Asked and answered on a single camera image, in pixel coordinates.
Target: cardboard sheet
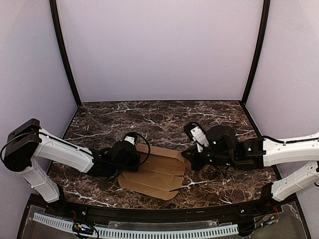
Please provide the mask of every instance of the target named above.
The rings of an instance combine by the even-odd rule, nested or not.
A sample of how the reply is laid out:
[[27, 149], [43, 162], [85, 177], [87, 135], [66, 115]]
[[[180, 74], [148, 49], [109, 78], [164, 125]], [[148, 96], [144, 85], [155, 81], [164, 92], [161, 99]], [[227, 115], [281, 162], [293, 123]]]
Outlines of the cardboard sheet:
[[[148, 147], [138, 144], [141, 161], [147, 155]], [[118, 180], [122, 188], [131, 189], [152, 197], [169, 200], [175, 197], [182, 186], [188, 161], [175, 150], [151, 146], [151, 155], [138, 172], [123, 172]]]

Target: dark brown marble surface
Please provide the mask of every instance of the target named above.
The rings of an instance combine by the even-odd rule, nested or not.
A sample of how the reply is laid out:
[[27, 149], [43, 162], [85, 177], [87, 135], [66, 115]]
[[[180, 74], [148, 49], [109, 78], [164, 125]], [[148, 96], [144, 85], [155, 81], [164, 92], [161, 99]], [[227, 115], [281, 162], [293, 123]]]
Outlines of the dark brown marble surface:
[[[151, 145], [175, 150], [190, 146], [183, 126], [190, 121], [204, 128], [232, 126], [240, 141], [256, 137], [238, 102], [167, 101], [85, 103], [76, 114], [65, 140], [83, 147], [112, 146], [129, 131], [147, 137]], [[212, 166], [185, 173], [184, 186], [171, 200], [152, 198], [119, 187], [117, 180], [105, 183], [66, 165], [53, 163], [49, 175], [60, 184], [68, 201], [96, 206], [139, 209], [198, 208], [258, 199], [263, 185], [276, 180], [272, 168], [236, 171], [227, 179]]]

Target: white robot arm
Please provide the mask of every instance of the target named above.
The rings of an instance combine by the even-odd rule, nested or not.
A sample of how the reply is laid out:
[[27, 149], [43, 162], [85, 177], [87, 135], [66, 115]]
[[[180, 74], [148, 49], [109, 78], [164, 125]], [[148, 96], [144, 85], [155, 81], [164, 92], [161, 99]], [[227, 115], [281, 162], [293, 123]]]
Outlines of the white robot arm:
[[272, 199], [278, 202], [319, 180], [319, 133], [281, 140], [265, 136], [239, 143], [234, 130], [228, 126], [217, 125], [206, 133], [198, 123], [191, 122], [184, 130], [196, 142], [196, 147], [182, 155], [196, 171], [206, 164], [252, 170], [308, 161], [298, 171], [268, 185]]
[[9, 170], [21, 175], [48, 203], [64, 200], [64, 194], [62, 188], [39, 166], [36, 157], [47, 158], [98, 177], [108, 178], [121, 170], [138, 170], [140, 156], [135, 148], [135, 133], [128, 133], [112, 148], [95, 151], [59, 139], [39, 124], [38, 120], [31, 119], [10, 133], [8, 143], [1, 150], [1, 160]]
[[[206, 164], [252, 170], [309, 161], [288, 177], [268, 185], [271, 186], [271, 197], [278, 202], [319, 179], [319, 133], [282, 140], [256, 138], [239, 143], [230, 127], [218, 125], [206, 133], [197, 123], [191, 122], [184, 129], [197, 145], [182, 155], [196, 171]], [[108, 178], [119, 171], [138, 170], [140, 156], [135, 148], [136, 134], [126, 134], [112, 148], [96, 151], [59, 139], [42, 129], [38, 120], [31, 119], [9, 135], [8, 143], [1, 150], [1, 160], [9, 170], [21, 175], [45, 201], [52, 203], [63, 199], [63, 191], [42, 170], [36, 157], [68, 165], [91, 176]]]

